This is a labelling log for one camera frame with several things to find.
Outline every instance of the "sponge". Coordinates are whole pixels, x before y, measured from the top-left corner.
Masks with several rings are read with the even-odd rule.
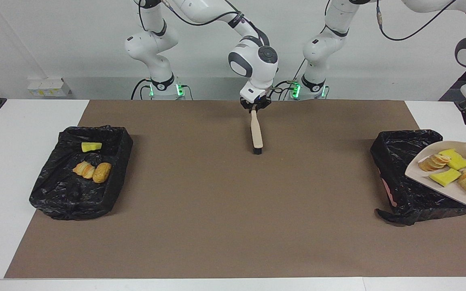
[[[100,150],[102,148],[101,142],[83,142],[82,143],[82,152],[90,152]]]
[[[442,173],[431,174],[429,175],[429,178],[431,178],[434,182],[437,182],[438,184],[444,187],[447,187],[448,184],[455,181],[460,176],[461,176],[461,173],[459,173],[457,170],[450,169]]]
[[[439,154],[451,158],[451,161],[447,164],[449,167],[455,170],[466,168],[466,158],[463,158],[455,149],[441,151]]]

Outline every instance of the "cardboard sheet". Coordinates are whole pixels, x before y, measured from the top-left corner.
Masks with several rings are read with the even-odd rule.
[[[369,149],[418,129],[402,101],[91,101],[81,126],[134,140],[111,213],[35,213],[6,278],[466,276],[466,216],[411,227],[387,200]]]

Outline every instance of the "black plastic bag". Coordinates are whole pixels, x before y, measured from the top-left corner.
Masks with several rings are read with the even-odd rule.
[[[102,149],[83,153],[82,142],[101,142]],[[94,219],[111,211],[120,195],[133,140],[123,127],[68,127],[41,170],[30,203],[53,219]],[[112,165],[102,184],[73,173],[83,161]]]
[[[383,131],[370,149],[381,178],[389,189],[392,213],[377,209],[391,223],[413,225],[417,221],[466,214],[466,205],[405,176],[409,163],[429,144],[442,141],[436,131]]]

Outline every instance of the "dustpan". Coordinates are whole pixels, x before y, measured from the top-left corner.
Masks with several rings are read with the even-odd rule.
[[[434,182],[429,178],[430,174],[441,173],[448,170],[448,167],[433,172],[424,172],[418,167],[418,163],[429,157],[430,155],[437,154],[441,151],[455,149],[459,154],[466,158],[466,142],[459,141],[439,141],[435,142],[425,149],[423,149],[407,166],[405,175],[447,197],[459,201],[466,205],[466,191],[455,181],[447,187]]]

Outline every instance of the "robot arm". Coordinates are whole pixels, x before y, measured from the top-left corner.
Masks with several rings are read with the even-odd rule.
[[[170,10],[170,4],[161,0]],[[240,96],[249,103],[257,103],[272,85],[278,67],[278,55],[269,46],[267,36],[257,29],[243,13],[225,0],[174,0],[181,11],[196,23],[218,20],[226,22],[241,37],[239,44],[228,55],[231,69],[249,80]],[[233,8],[237,13],[228,13]]]
[[[179,42],[177,32],[163,19],[160,0],[133,0],[133,4],[141,16],[138,19],[143,31],[129,37],[125,49],[133,59],[147,66],[154,95],[176,99],[179,88],[170,61],[158,54]]]
[[[148,66],[153,81],[173,81],[170,63],[157,54],[177,44],[176,34],[170,32],[170,26],[167,28],[159,11],[159,4],[163,3],[172,12],[176,12],[166,0],[134,1],[144,9],[142,19],[147,31],[129,38],[126,49],[131,57]],[[257,103],[272,85],[278,65],[277,53],[269,46],[267,36],[225,0],[174,0],[174,3],[195,23],[206,24],[216,19],[228,23],[240,34],[242,39],[229,54],[228,61],[235,73],[249,79],[240,91],[241,97],[249,103]]]
[[[348,35],[349,25],[360,5],[376,0],[332,0],[325,15],[325,27],[319,35],[309,40],[303,49],[303,55],[308,61],[307,70],[300,78],[301,96],[315,98],[321,92],[325,83],[327,58],[340,50]],[[402,0],[404,4],[417,13],[442,11],[444,9],[458,10],[466,13],[466,0]],[[377,15],[381,25],[381,15]],[[466,68],[466,38],[462,39],[455,49],[455,58]],[[461,88],[466,98],[466,85]],[[466,124],[466,102],[460,104]]]

